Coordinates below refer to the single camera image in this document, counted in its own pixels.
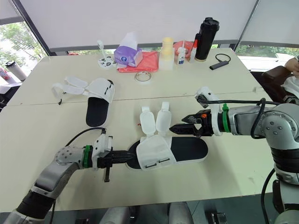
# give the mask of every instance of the slipper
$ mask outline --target slipper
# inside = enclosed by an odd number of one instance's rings
[[[107,122],[109,107],[113,100],[115,87],[111,80],[97,78],[89,85],[76,77],[66,77],[67,84],[56,83],[52,86],[54,96],[62,103],[62,92],[88,96],[86,123],[90,127],[104,127]]]
[[[136,155],[136,159],[127,162],[130,168],[150,170],[172,164],[203,161],[207,156],[207,145],[202,139],[166,136],[171,124],[169,102],[162,103],[156,122],[150,108],[143,106],[140,123],[146,137],[141,137],[129,149],[130,153]]]
[[[129,153],[137,155],[136,148],[140,144],[140,141],[135,142],[128,150]],[[173,164],[189,163],[189,162],[200,162],[203,161],[207,154],[208,148],[206,143],[199,138],[195,137],[173,137],[171,141],[171,153],[175,158]],[[127,165],[132,169],[141,169],[137,157],[127,161]],[[159,162],[152,166],[144,169],[150,169],[157,167]]]

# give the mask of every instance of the table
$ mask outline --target table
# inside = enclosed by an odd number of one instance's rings
[[[217,63],[215,55],[224,53],[232,60],[229,65],[217,70],[209,66]],[[173,71],[152,73],[150,85],[142,85],[134,80],[135,73],[119,73],[116,70],[103,70],[97,64],[99,55],[52,56],[43,58],[30,76],[8,103],[8,105],[38,105],[56,103],[51,92],[54,83],[63,82],[66,76],[76,76],[91,82],[98,77],[111,79],[115,83],[114,100],[160,97],[193,96],[204,85],[215,94],[251,92],[260,87],[231,48],[211,49],[202,63],[184,63],[174,66]],[[85,96],[66,94],[65,102],[86,102]]]
[[[17,92],[17,99],[21,98],[21,92]],[[266,97],[269,100],[263,91],[219,94],[218,97],[244,100]],[[107,126],[107,134],[114,137],[114,149],[127,150],[144,135],[137,125],[141,106],[150,106],[156,116],[161,103],[166,100],[170,102],[172,125],[202,109],[191,96],[116,100],[112,102]],[[85,123],[86,108],[86,102],[77,102],[60,106],[7,106],[3,109],[0,114],[0,201],[5,203],[0,204],[0,211],[9,212],[16,208],[59,148],[88,128]],[[98,131],[91,131],[74,141],[73,145],[92,144],[98,135]],[[208,157],[203,162],[148,172],[133,171],[125,164],[115,164],[110,171],[109,183],[103,182],[103,169],[78,170],[58,198],[56,208],[107,208],[261,192],[263,182],[273,168],[271,151],[265,139],[254,140],[249,136],[232,136],[229,133],[203,139],[209,147]]]

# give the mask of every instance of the tissue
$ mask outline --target tissue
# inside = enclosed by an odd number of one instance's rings
[[[137,48],[136,32],[127,33],[119,47],[114,52],[114,59],[118,64],[136,67],[142,60],[142,50]]]

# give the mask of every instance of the black thermos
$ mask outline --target black thermos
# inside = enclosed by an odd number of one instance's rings
[[[195,39],[198,40],[195,60],[203,62],[206,60],[210,52],[216,32],[219,30],[219,22],[207,17],[200,26],[200,31],[196,34]]]

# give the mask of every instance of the brown chair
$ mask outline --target brown chair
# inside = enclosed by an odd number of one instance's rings
[[[299,100],[281,87],[285,80],[291,76],[293,74],[288,69],[284,66],[278,66],[264,72],[261,77],[257,78],[255,76],[255,78],[273,101],[298,104]]]

